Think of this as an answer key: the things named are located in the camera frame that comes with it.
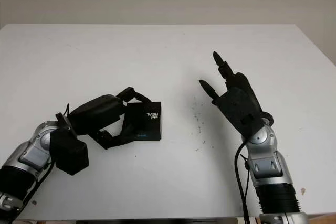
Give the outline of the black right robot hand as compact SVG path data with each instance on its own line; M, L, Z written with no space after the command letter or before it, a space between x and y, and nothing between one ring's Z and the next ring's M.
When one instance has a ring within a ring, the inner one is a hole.
M213 52L213 59L219 74L225 81L226 92L219 95L205 80L199 83L207 95L231 125L242 135L257 132L265 125L272 126L273 116L264 111L255 95L247 77L234 73L227 61L218 52Z

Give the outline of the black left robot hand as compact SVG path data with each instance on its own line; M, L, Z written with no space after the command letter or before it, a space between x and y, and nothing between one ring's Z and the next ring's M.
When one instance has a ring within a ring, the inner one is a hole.
M146 96L135 91L133 87L127 87L118 95L102 95L77 107L67 115L77 135L89 135L105 150L125 145L138 139L132 134L135 126L126 124L117 136L111 135L103 128L119 121L127 111L127 104L136 99L141 104L150 104L152 101Z

